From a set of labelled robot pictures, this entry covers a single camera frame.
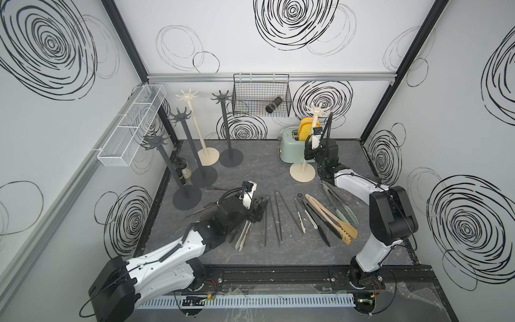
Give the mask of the dark grey rack stand back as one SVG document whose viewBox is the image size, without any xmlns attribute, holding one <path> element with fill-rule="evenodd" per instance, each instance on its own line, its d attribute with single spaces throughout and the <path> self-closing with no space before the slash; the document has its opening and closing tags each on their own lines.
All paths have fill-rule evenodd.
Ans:
<svg viewBox="0 0 515 322">
<path fill-rule="evenodd" d="M 226 108 L 226 103 L 227 103 L 227 101 L 229 101 L 229 98 L 230 98 L 229 91 L 227 91 L 226 93 L 222 93 L 221 91 L 219 91 L 218 94 L 214 93 L 213 96 L 214 96 L 213 100 L 216 101 L 217 103 L 219 103 L 221 106 L 223 124 L 225 127 L 225 139 L 227 142 L 227 149 L 220 154 L 219 160 L 220 160 L 220 163 L 224 167 L 233 168 L 233 167 L 239 166 L 243 162 L 244 156 L 240 150 L 234 149 L 232 147 L 232 143 L 231 143 L 231 138 L 230 138 L 230 133 L 229 133 L 229 122 L 228 122 L 227 108 Z"/>
</svg>

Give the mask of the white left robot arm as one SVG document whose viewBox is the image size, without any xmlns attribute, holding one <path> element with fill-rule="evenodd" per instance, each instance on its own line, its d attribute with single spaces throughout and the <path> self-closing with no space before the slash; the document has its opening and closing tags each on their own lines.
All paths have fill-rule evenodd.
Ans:
<svg viewBox="0 0 515 322">
<path fill-rule="evenodd" d="M 140 305 L 173 291 L 197 290 L 206 280 L 199 260 L 223 244 L 246 221 L 261 221 L 267 200 L 234 195 L 187 226 L 183 236 L 153 252 L 110 259 L 88 290 L 97 321 L 125 321 Z"/>
</svg>

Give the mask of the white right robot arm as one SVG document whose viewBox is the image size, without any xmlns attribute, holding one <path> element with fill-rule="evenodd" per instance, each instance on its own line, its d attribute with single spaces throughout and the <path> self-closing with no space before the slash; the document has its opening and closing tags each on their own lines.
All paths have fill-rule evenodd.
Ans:
<svg viewBox="0 0 515 322">
<path fill-rule="evenodd" d="M 338 197 L 336 190 L 343 189 L 368 206 L 371 234 L 351 259 L 347 273 L 352 287 L 364 289 L 377 278 L 391 251 L 417 232 L 418 222 L 404 188 L 375 182 L 339 162 L 338 145 L 330 138 L 332 119 L 333 114 L 329 114 L 324 128 L 312 122 L 304 159 L 315 161 L 319 178 L 330 193 Z"/>
</svg>

